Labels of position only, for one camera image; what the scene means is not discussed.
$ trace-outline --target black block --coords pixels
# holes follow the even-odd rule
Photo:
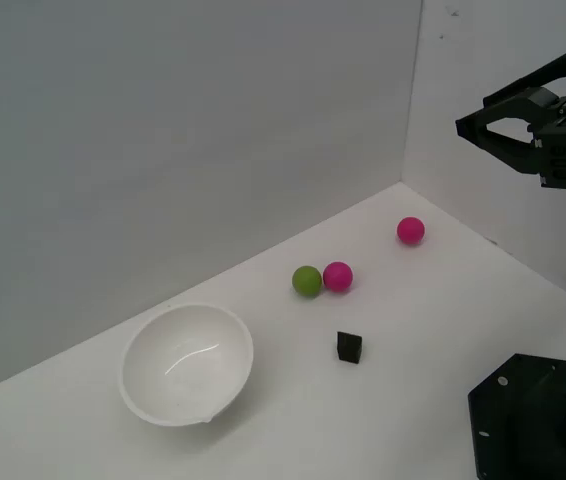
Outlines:
[[[339,353],[339,360],[359,363],[363,350],[363,338],[351,333],[338,332],[336,350]]]

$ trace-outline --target magenta ball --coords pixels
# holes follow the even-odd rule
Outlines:
[[[343,262],[330,263],[323,270],[325,288],[333,292],[345,292],[352,285],[353,278],[352,269]]]
[[[418,218],[407,217],[399,222],[396,234],[406,245],[418,245],[425,235],[425,225]]]

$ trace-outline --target white wall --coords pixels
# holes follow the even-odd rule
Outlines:
[[[396,182],[419,14],[0,0],[0,380]]]
[[[404,180],[566,289],[566,191],[541,189],[458,138],[454,124],[564,53],[566,1],[425,0]],[[566,82],[558,87],[566,93]]]

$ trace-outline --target white table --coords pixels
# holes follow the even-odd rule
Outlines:
[[[395,240],[407,215],[419,248]],[[349,294],[291,291],[333,260]],[[212,423],[155,427],[119,398],[120,353],[190,301],[243,318],[254,369]],[[337,330],[363,336],[359,365]],[[566,293],[399,184],[1,383],[0,479],[472,479],[466,395],[516,352],[566,359]]]

